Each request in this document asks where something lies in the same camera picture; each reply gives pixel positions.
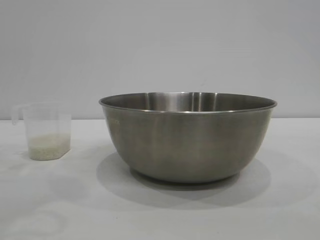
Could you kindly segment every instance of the measuring cup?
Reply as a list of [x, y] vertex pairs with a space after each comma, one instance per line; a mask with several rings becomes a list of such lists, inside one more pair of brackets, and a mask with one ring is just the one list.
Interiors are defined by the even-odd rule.
[[12, 108], [12, 124], [23, 115], [29, 157], [59, 159], [70, 150], [71, 114], [61, 102], [36, 102]]

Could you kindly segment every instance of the metal mixing bowl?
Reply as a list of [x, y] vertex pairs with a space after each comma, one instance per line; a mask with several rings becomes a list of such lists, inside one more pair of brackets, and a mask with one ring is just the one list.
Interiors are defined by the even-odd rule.
[[265, 137], [274, 100], [208, 92], [151, 92], [102, 98], [112, 142], [134, 170], [203, 183], [240, 172]]

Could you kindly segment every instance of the gray wall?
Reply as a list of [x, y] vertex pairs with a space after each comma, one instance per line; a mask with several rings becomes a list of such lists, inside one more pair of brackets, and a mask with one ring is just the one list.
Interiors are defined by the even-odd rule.
[[319, 0], [0, 0], [0, 119], [153, 91], [258, 95], [320, 117]]

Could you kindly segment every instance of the bowl rim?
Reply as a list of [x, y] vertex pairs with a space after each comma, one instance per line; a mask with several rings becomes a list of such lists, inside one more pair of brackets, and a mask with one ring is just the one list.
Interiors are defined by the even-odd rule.
[[[258, 98], [266, 101], [272, 102], [269, 106], [257, 107], [257, 108], [248, 108], [248, 109], [240, 109], [240, 110], [224, 110], [224, 111], [163, 111], [163, 110], [148, 110], [148, 109], [138, 109], [138, 108], [129, 108], [129, 107], [121, 107], [114, 106], [110, 104], [106, 104], [103, 101], [114, 98], [114, 97], [124, 97], [124, 96], [132, 96], [132, 95], [145, 95], [145, 94], [223, 94], [223, 95], [233, 95], [233, 96], [243, 96], [243, 97], [252, 97]], [[202, 91], [152, 91], [152, 92], [135, 92], [135, 93], [124, 93], [124, 94], [116, 94], [107, 97], [103, 97], [99, 100], [99, 104], [103, 107], [124, 110], [124, 111], [133, 111], [133, 112], [143, 112], [143, 113], [159, 113], [159, 114], [186, 114], [186, 115], [206, 115], [206, 114], [234, 114], [234, 113], [245, 113], [245, 112], [259, 112], [268, 109], [275, 108], [278, 103], [275, 100], [270, 98], [255, 96], [255, 95], [246, 95], [246, 94], [236, 94], [236, 93], [223, 93], [223, 92], [202, 92]]]

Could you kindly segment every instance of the plastic measuring cup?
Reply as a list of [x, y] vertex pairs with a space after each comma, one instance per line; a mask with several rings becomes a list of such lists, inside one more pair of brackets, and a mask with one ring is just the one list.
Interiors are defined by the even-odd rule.
[[71, 114], [61, 102], [36, 102], [12, 108], [12, 124], [23, 115], [29, 157], [59, 159], [70, 150]]

